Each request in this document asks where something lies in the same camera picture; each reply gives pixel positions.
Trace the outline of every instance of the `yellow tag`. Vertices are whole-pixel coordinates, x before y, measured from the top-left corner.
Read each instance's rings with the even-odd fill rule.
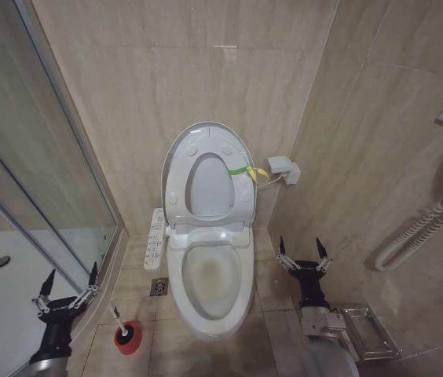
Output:
[[[254,183],[256,183],[257,185],[262,185],[262,184],[269,181],[269,174],[265,170],[260,169],[259,167],[255,167],[255,168],[247,167],[246,169],[247,169],[247,173],[250,175],[250,177],[253,179]],[[259,173],[260,175],[263,175],[265,177],[265,182],[258,182],[257,175],[256,175],[257,173]]]

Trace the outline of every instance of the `white toilet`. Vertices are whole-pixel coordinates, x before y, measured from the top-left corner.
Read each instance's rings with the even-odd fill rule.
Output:
[[[227,126],[197,123],[171,145],[162,172],[170,289],[202,340],[235,333],[253,291],[256,188],[243,141]]]

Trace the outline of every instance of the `corner wall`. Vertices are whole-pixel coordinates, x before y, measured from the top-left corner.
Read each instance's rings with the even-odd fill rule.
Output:
[[[443,196],[442,109],[443,2],[341,0],[291,153],[302,176],[269,224],[295,258],[320,237],[327,299],[371,305],[408,357],[399,375],[443,371],[443,229],[394,272],[367,260]]]
[[[255,163],[291,153],[337,0],[34,0],[127,229],[148,233],[167,150],[233,128]],[[266,228],[278,187],[258,195]]]

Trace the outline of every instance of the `green tag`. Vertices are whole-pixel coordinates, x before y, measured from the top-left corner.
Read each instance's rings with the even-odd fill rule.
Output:
[[[229,170],[230,175],[238,175],[247,172],[247,166],[241,167],[239,169]]]

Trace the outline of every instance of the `floor drain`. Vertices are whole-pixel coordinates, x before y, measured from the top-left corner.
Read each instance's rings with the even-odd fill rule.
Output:
[[[3,257],[0,257],[0,268],[5,267],[10,262],[10,256],[5,255]]]
[[[151,296],[166,296],[167,286],[169,284],[169,278],[160,277],[158,279],[152,279],[152,286],[150,287]]]

